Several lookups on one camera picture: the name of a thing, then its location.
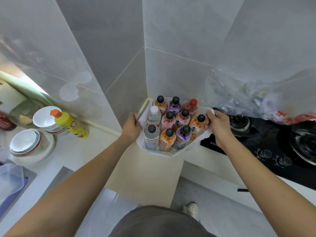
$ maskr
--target bottle cap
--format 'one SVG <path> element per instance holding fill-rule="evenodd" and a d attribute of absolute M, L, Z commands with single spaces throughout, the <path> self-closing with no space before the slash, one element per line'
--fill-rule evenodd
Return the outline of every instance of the bottle cap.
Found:
<path fill-rule="evenodd" d="M 62 113 L 57 109 L 51 110 L 51 112 L 49 114 L 53 117 L 56 117 L 56 118 L 59 118 L 62 115 Z"/>
<path fill-rule="evenodd" d="M 158 111 L 159 111 L 159 109 L 158 109 L 158 107 L 155 106 L 155 105 L 153 105 L 153 106 L 150 108 L 150 112 L 151 112 L 152 114 L 154 114 L 154 115 L 157 114 Z"/>
<path fill-rule="evenodd" d="M 199 115 L 198 117 L 197 117 L 197 120 L 199 121 L 199 122 L 204 122 L 205 121 L 205 115 Z"/>
<path fill-rule="evenodd" d="M 184 134 L 189 134 L 191 131 L 191 128 L 188 125 L 185 125 L 184 127 L 182 127 L 182 132 Z"/>
<path fill-rule="evenodd" d="M 196 106 L 198 104 L 198 101 L 196 99 L 190 100 L 190 105 L 191 106 Z"/>
<path fill-rule="evenodd" d="M 156 132 L 156 126 L 155 125 L 149 125 L 148 126 L 148 132 L 149 133 L 155 133 Z"/>
<path fill-rule="evenodd" d="M 175 96 L 175 97 L 172 98 L 172 102 L 173 102 L 174 104 L 179 104 L 180 98 L 177 97 L 177 96 Z"/>
<path fill-rule="evenodd" d="M 168 111 L 166 114 L 167 119 L 171 120 L 173 118 L 173 113 L 172 111 Z"/>
<path fill-rule="evenodd" d="M 188 109 L 184 109 L 184 110 L 182 111 L 182 115 L 183 115 L 184 117 L 189 116 L 189 115 L 190 115 L 189 110 L 188 110 Z"/>
<path fill-rule="evenodd" d="M 164 99 L 163 96 L 158 96 L 158 97 L 157 97 L 158 103 L 163 103 L 164 100 L 165 100 L 165 99 Z"/>
<path fill-rule="evenodd" d="M 173 136 L 173 130 L 172 129 L 167 129 L 166 130 L 166 136 L 168 136 L 168 137 L 171 137 L 171 136 Z"/>

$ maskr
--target black stovetop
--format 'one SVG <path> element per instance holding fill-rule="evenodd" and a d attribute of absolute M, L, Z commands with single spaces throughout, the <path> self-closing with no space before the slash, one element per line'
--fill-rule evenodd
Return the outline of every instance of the black stovetop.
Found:
<path fill-rule="evenodd" d="M 305 121 L 285 126 L 259 118 L 249 119 L 251 129 L 244 133 L 244 137 L 236 138 L 274 174 L 316 190 L 316 166 L 302 159 L 290 145 L 290 136 L 296 130 L 310 130 L 316 134 L 316 123 Z M 216 145 L 213 134 L 203 139 L 201 145 L 225 154 Z"/>

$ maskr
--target gas stove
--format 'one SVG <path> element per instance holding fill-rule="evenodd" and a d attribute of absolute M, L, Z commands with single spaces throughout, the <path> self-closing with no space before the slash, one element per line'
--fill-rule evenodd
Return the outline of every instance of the gas stove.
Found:
<path fill-rule="evenodd" d="M 274 174 L 316 190 L 316 123 L 304 121 L 279 125 L 246 116 L 229 116 L 231 131 Z M 201 145 L 225 152 L 216 145 L 215 136 Z"/>

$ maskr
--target hand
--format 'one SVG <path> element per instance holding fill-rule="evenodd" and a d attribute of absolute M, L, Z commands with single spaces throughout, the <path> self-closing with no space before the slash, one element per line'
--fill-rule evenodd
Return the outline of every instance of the hand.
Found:
<path fill-rule="evenodd" d="M 138 138 L 141 128 L 142 127 L 137 120 L 137 114 L 130 111 L 123 126 L 121 137 L 126 137 L 129 140 L 129 144 L 132 144 Z"/>
<path fill-rule="evenodd" d="M 211 111 L 206 112 L 206 124 L 204 126 L 207 129 L 209 126 L 215 135 L 216 144 L 223 149 L 226 143 L 228 143 L 234 135 L 230 130 L 229 116 L 214 110 L 215 115 Z"/>

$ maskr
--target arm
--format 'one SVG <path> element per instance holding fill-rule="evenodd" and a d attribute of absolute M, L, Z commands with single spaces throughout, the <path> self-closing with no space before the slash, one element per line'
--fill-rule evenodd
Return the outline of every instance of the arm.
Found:
<path fill-rule="evenodd" d="M 279 237 L 315 236 L 316 207 L 273 174 L 234 137 L 227 115 L 207 111 L 207 116 L 207 126 L 212 127 L 216 144 L 225 151 L 276 234 Z"/>
<path fill-rule="evenodd" d="M 131 112 L 115 142 L 39 200 L 4 237 L 74 236 L 140 129 Z"/>

